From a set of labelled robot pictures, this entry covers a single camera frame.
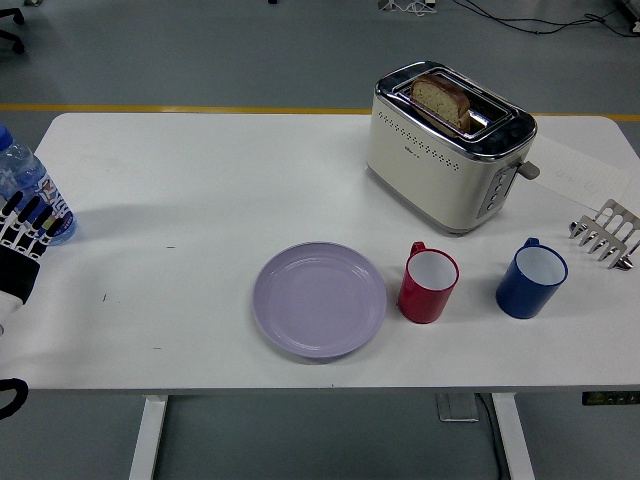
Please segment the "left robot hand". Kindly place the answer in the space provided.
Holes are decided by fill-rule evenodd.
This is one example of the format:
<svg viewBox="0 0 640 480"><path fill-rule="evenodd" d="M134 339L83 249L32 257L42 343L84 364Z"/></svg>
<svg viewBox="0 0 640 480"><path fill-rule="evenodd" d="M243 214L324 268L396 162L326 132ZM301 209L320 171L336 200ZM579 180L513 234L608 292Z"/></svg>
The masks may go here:
<svg viewBox="0 0 640 480"><path fill-rule="evenodd" d="M55 218L46 228L45 221L53 209L46 205L29 220L43 201L33 197L19 209L23 193L13 194L1 208L1 320L16 312L28 301L40 270L40 258L62 226Z"/></svg>

